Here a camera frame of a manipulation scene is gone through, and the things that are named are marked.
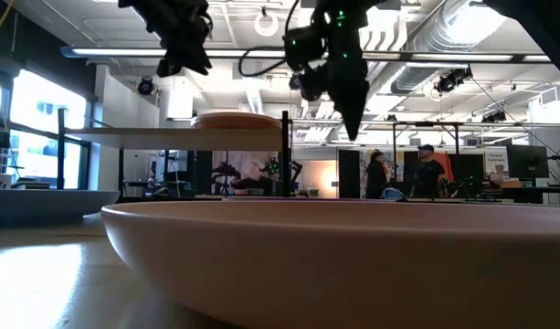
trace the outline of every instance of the table surface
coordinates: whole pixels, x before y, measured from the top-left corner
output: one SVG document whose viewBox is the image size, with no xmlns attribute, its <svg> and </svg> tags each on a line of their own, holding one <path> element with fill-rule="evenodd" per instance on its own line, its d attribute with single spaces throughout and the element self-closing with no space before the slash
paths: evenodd
<svg viewBox="0 0 560 329">
<path fill-rule="evenodd" d="M 0 229 L 0 329 L 228 329 L 169 302 L 130 271 L 98 216 Z"/>
</svg>

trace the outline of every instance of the white shelf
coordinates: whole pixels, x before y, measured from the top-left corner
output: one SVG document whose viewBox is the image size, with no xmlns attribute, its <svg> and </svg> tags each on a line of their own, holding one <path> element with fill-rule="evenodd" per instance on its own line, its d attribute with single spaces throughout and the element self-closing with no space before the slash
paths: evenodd
<svg viewBox="0 0 560 329">
<path fill-rule="evenodd" d="M 275 129 L 85 128 L 66 135 L 129 150 L 281 151 Z"/>
</svg>

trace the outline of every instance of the shallow dish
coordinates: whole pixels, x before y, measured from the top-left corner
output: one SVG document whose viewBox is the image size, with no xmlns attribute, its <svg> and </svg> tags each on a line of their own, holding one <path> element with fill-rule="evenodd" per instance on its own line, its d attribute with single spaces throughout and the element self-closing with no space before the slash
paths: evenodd
<svg viewBox="0 0 560 329">
<path fill-rule="evenodd" d="M 74 221 L 118 198 L 119 191 L 0 189 L 0 226 Z"/>
<path fill-rule="evenodd" d="M 180 202 L 102 210 L 172 299 L 248 328 L 560 328 L 560 207 Z"/>
</svg>

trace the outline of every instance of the man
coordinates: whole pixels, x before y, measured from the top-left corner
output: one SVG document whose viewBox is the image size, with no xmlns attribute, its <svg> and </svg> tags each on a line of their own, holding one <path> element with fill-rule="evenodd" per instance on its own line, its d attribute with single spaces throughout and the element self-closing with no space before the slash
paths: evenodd
<svg viewBox="0 0 560 329">
<path fill-rule="evenodd" d="M 410 197 L 438 197 L 438 185 L 442 181 L 444 167 L 434 160 L 434 147 L 419 147 L 419 165 L 416 168 Z"/>
</svg>

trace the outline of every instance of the poster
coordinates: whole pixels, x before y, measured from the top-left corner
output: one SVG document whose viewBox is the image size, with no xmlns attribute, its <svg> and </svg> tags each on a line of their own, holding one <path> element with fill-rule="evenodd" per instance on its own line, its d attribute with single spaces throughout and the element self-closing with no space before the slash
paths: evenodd
<svg viewBox="0 0 560 329">
<path fill-rule="evenodd" d="M 360 175 L 361 175 L 361 198 L 365 198 L 367 189 L 367 167 L 371 161 L 371 154 L 376 150 L 363 150 L 360 151 Z M 384 167 L 386 170 L 387 180 L 391 180 L 394 174 L 393 168 L 393 151 L 381 151 L 383 152 Z M 402 182 L 404 179 L 404 153 L 397 152 L 397 182 Z"/>
<path fill-rule="evenodd" d="M 507 152 L 505 151 L 485 152 L 484 168 L 487 175 L 502 175 L 502 178 L 508 178 L 509 164 L 507 162 Z"/>
</svg>

